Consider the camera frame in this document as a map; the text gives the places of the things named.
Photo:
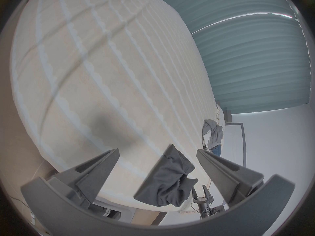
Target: bedsheet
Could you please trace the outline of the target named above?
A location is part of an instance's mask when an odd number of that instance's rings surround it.
[[[58,171],[118,148],[99,197],[133,199],[170,144],[194,164],[196,191],[210,179],[196,158],[203,120],[217,107],[189,30],[162,0],[30,0],[19,19],[10,75],[19,116]]]

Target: folded black garment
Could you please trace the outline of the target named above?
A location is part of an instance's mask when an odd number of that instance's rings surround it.
[[[134,199],[156,207],[180,207],[198,179],[187,178],[195,167],[172,144],[144,181]]]

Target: mattress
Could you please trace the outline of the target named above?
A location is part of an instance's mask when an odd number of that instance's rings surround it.
[[[217,107],[200,53],[162,0],[30,0],[19,19],[10,75],[19,116],[39,152],[64,171],[113,148],[120,159],[99,198],[133,199],[170,144],[196,158],[204,119]]]

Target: green curtain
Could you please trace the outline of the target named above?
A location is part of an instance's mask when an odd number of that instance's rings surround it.
[[[164,0],[193,38],[216,100],[232,113],[308,103],[310,64],[299,22],[286,0]]]

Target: cable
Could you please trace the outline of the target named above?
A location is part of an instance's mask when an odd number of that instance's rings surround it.
[[[195,208],[193,208],[192,204],[193,204],[193,203],[190,204],[190,207],[191,207],[192,209],[194,209],[196,212],[200,213],[200,212],[197,211]]]
[[[29,207],[28,207],[28,206],[27,206],[27,205],[26,205],[25,203],[23,203],[23,202],[22,202],[21,200],[19,200],[19,199],[16,199],[16,198],[14,198],[14,197],[11,197],[11,196],[10,196],[10,198],[11,198],[11,199],[15,199],[15,200],[18,200],[18,201],[20,201],[20,202],[21,202],[22,204],[24,204],[24,205],[25,205],[25,206],[26,206],[27,208],[29,208]]]

